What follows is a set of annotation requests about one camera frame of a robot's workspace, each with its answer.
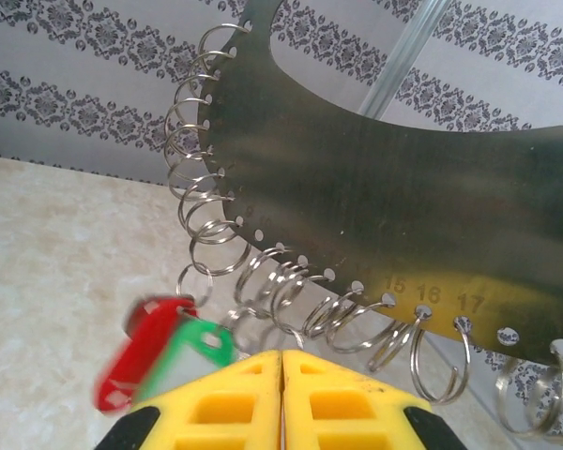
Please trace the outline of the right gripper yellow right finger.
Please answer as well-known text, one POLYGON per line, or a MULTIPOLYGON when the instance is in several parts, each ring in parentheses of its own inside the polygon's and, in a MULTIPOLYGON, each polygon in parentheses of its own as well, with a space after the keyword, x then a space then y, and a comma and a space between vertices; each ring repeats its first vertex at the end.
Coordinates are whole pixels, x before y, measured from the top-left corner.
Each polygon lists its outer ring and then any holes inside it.
POLYGON ((310 353, 282 353, 287 449, 453 449, 430 404, 310 353))

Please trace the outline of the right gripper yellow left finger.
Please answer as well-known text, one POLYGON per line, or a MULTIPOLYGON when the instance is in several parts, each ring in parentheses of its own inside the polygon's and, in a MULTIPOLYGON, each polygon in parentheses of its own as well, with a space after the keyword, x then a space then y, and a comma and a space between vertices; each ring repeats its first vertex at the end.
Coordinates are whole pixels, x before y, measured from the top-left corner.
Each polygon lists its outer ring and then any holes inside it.
POLYGON ((260 352, 142 401, 98 449, 279 449, 282 353, 260 352))

